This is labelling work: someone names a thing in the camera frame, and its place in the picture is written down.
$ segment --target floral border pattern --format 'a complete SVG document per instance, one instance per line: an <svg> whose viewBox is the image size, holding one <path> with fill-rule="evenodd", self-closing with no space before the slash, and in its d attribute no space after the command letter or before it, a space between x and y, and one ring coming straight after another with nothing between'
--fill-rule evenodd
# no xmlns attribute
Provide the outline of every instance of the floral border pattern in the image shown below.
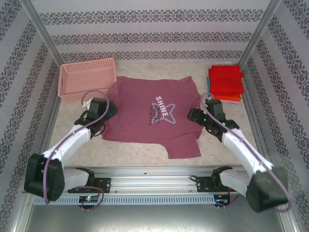
<svg viewBox="0 0 309 232"><path fill-rule="evenodd" d="M74 34L52 36L56 45L180 43L180 42L248 42L251 32L155 32Z"/></svg>
<svg viewBox="0 0 309 232"><path fill-rule="evenodd" d="M149 22L258 22L262 9L132 10L40 13L46 26Z"/></svg>
<svg viewBox="0 0 309 232"><path fill-rule="evenodd" d="M46 123L45 131L44 131L44 134L43 134L43 137L42 137L42 141L41 141L41 145L40 145L40 150L39 150L38 154L41 154L42 152L44 152L44 151L42 151L43 143L45 141L45 137L46 137L46 133L47 133L47 130L48 130L49 121L52 118L52 113L53 113L54 106L55 106L57 98L58 98L58 90L56 90L56 92L55 92L55 98L54 98L54 101L53 101L53 105L52 105L52 107L50 109L50 113L49 113L49 116L48 116L48 120L47 120L47 123Z"/></svg>
<svg viewBox="0 0 309 232"><path fill-rule="evenodd" d="M0 41L4 38L6 32L16 18L17 13L22 8L18 0L7 0L0 10Z"/></svg>
<svg viewBox="0 0 309 232"><path fill-rule="evenodd" d="M145 60L145 59L239 59L239 50L210 50L210 51L134 51L134 52L80 52L62 53L64 62L77 62L103 58L116 60Z"/></svg>
<svg viewBox="0 0 309 232"><path fill-rule="evenodd" d="M300 124L297 112L290 100L289 94L286 91L283 81L277 71L276 65L262 39L257 43L256 50L260 54L263 61L264 67L267 71L269 79L272 83L273 89L277 94L278 100L281 103L283 112L287 119L290 129L292 130L292 135L297 141L297 147L300 150L300 154L303 156L303 161L307 164L307 169L309 169L309 139L304 132L303 125Z"/></svg>
<svg viewBox="0 0 309 232"><path fill-rule="evenodd" d="M37 53L37 56L34 60L32 68L28 74L27 80L24 83L24 87L16 103L16 107L13 110L12 117L10 118L8 125L6 126L6 131L3 134L0 144L0 174L2 174L2 169L6 164L8 155L11 152L11 147L13 146L13 141L17 135L20 122L24 117L25 110L30 101L32 92L34 90L37 79L39 78L42 66L47 57L48 49L43 43Z"/></svg>
<svg viewBox="0 0 309 232"><path fill-rule="evenodd" d="M24 60L25 55L36 33L37 30L35 29L33 23L29 21L21 37L19 38L18 43L7 62L7 65L4 67L3 72L1 73L0 107L2 107L5 96L8 94L8 91L13 84L15 75L20 68L21 62Z"/></svg>
<svg viewBox="0 0 309 232"><path fill-rule="evenodd" d="M266 142L266 139L265 139L263 130L262 130L262 125L261 125L260 119L258 118L258 114L257 114L256 109L255 109L255 106L254 106L253 98L252 98L252 96L251 96L250 89L249 89L249 86L248 86L247 81L246 81L246 75L244 75L243 80L244 80L244 83L245 83L245 85L246 85L246 87L247 87L247 92L248 92L248 94L249 94L250 101L251 101L252 106L253 106L253 110L254 110L254 113L255 113L255 118L256 118L256 120L257 120L257 123L259 124L260 132L261 132L261 134L262 134L262 138L263 138L263 141L264 141L264 144L265 144L265 148L266 148L266 150L267 150L267 153L269 154L269 148L268 148L268 146L267 146L267 142Z"/></svg>
<svg viewBox="0 0 309 232"><path fill-rule="evenodd" d="M256 68L254 60L252 57L249 58L247 62L247 66L249 68L251 77L253 79L255 89L259 96L259 100L261 105L264 109L264 114L266 116L268 126L271 130L271 135L274 139L275 145L277 147L277 151L281 158L282 164L288 172L288 183L289 188L293 192L293 196L295 198L295 204L297 205L298 211L301 214L301 219L304 221L305 228L309 230L309 205L308 201L306 200L305 192L302 190L302 185L299 183L299 177L296 173L296 167L294 166L293 162L291 161L291 156L289 151L286 148L286 144L282 133L280 131L280 127L278 125L277 119L271 107L269 98L267 96L266 90L262 83L260 74Z"/></svg>
<svg viewBox="0 0 309 232"><path fill-rule="evenodd" d="M306 67L297 55L292 42L289 40L289 37L276 16L272 17L268 24L268 29L275 39L291 73L294 75L298 88L301 90L301 93L307 102L307 106L309 107L309 79Z"/></svg>
<svg viewBox="0 0 309 232"><path fill-rule="evenodd" d="M14 174L11 177L7 194L4 197L4 204L1 206L1 220L0 231L6 231L7 222L11 216L12 209L18 194L20 185L22 184L22 178L26 169L27 160L30 157L33 142L35 141L35 135L38 131L40 120L42 118L44 108L50 93L54 80L56 79L56 72L58 70L57 64L53 61L46 77L42 92L40 94L39 101L37 103L35 112L33 114L28 132L26 133L25 141L22 145L18 161L15 165Z"/></svg>
<svg viewBox="0 0 309 232"><path fill-rule="evenodd" d="M309 40L309 7L307 3L304 0L284 0L283 2Z"/></svg>

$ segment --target orange fabric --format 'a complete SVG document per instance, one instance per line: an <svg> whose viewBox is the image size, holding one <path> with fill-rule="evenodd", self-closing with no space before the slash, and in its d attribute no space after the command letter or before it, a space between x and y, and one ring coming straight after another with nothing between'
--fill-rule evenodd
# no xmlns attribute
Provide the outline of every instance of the orange fabric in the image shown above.
<svg viewBox="0 0 309 232"><path fill-rule="evenodd" d="M235 101L235 102L239 102L241 100L240 94L235 94L235 95L214 94L213 96L215 99L219 99L219 100L229 100L229 101Z"/></svg>

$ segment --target t-shirt sleeve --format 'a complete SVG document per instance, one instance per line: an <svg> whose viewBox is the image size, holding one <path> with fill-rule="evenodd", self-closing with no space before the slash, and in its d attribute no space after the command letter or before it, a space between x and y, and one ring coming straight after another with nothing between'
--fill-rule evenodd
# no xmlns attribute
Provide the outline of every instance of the t-shirt sleeve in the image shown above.
<svg viewBox="0 0 309 232"><path fill-rule="evenodd" d="M169 159L187 159L201 156L196 133L185 134L160 143L169 154Z"/></svg>

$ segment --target patterned wallpaper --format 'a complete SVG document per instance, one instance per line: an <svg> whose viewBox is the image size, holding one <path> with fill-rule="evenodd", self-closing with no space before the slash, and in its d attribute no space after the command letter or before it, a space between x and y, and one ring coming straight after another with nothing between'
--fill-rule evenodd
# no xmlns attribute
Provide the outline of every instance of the patterned wallpaper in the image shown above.
<svg viewBox="0 0 309 232"><path fill-rule="evenodd" d="M9 229L29 156L40 152L58 66L17 0L0 3L0 232Z"/></svg>
<svg viewBox="0 0 309 232"><path fill-rule="evenodd" d="M237 63L269 0L34 0L65 62Z"/></svg>
<svg viewBox="0 0 309 232"><path fill-rule="evenodd" d="M271 160L288 171L302 231L309 231L308 15L306 1L282 1L244 69Z"/></svg>

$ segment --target pink plastic basket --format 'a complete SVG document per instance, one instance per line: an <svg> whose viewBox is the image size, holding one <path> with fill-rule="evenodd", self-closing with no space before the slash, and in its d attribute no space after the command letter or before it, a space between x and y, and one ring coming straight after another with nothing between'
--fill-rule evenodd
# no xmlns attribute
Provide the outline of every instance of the pink plastic basket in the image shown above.
<svg viewBox="0 0 309 232"><path fill-rule="evenodd" d="M114 58L62 64L60 66L58 96L66 102L80 101L89 90L107 92L116 82ZM102 98L100 93L89 93L85 100Z"/></svg>

